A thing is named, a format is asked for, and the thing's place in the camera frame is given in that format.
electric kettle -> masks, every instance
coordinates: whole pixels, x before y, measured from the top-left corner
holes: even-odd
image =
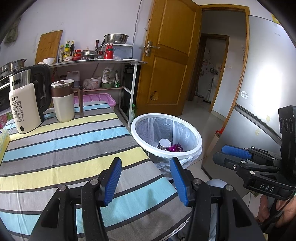
[[[50,69],[47,64],[22,68],[9,77],[10,107],[17,131],[21,134],[37,128],[51,102]]]

doorframe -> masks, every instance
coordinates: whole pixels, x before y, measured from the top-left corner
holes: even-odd
[[[206,46],[206,43],[207,43],[208,39],[218,39],[218,40],[225,40],[226,41],[224,55],[223,55],[222,68],[221,68],[221,71],[220,71],[220,76],[219,76],[219,79],[218,79],[216,91],[215,91],[211,106],[209,108],[209,112],[211,112],[212,109],[213,109],[214,103],[216,101],[216,98],[217,98],[217,94],[218,94],[218,91],[219,91],[219,88],[220,88],[221,80],[222,80],[224,69],[225,69],[226,58],[227,58],[227,53],[228,53],[228,45],[229,45],[229,36],[228,35],[221,35],[221,34],[201,34],[200,35],[200,45],[202,44],[202,45]],[[203,60],[203,56],[204,56],[204,52],[205,52],[204,48],[202,48],[201,51],[202,52],[197,53],[197,56],[200,57],[199,59],[197,59],[196,65],[195,65],[195,67],[197,68],[197,71],[201,68],[201,65],[202,65],[202,60]],[[198,81],[199,81],[199,77],[200,77],[198,73],[196,73],[196,76],[197,77],[195,78],[194,85],[193,85],[194,92],[192,91],[193,95],[195,94],[195,90],[198,87]]]
[[[229,120],[229,117],[232,113],[233,107],[235,106],[235,102],[237,100],[238,94],[239,94],[239,90],[240,87],[242,85],[242,79],[246,70],[246,64],[247,64],[247,59],[248,59],[248,52],[249,52],[249,42],[250,42],[250,23],[249,23],[249,15],[250,15],[250,8],[248,6],[242,6],[242,5],[235,5],[235,4],[206,4],[206,5],[200,5],[202,12],[204,11],[236,11],[236,12],[244,12],[246,15],[246,51],[245,51],[245,56],[244,56],[244,63],[243,63],[243,67],[242,67],[242,72],[241,72],[241,76],[239,78],[239,83],[237,86],[237,91],[235,93],[230,111],[226,117],[226,120],[224,121],[223,127],[224,128]],[[192,91],[193,88],[193,78],[194,78],[194,73],[196,74],[196,66],[194,67],[193,71],[192,71],[192,79],[191,79],[191,83],[189,84],[189,94],[188,94],[188,100],[190,100],[190,93]]]

wooden door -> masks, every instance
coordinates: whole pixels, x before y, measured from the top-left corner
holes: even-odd
[[[200,37],[201,8],[191,0],[154,0],[141,68],[136,114],[182,114]]]

white bowl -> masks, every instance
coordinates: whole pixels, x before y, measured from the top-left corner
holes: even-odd
[[[48,65],[50,65],[50,64],[53,64],[54,59],[55,59],[55,58],[45,58],[45,59],[43,60],[43,62],[46,63],[46,64],[48,64]]]

pot lid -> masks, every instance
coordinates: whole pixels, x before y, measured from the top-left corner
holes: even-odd
[[[74,83],[74,80],[59,80],[56,82],[53,82],[51,84],[52,88],[62,88],[66,86],[70,86]]]

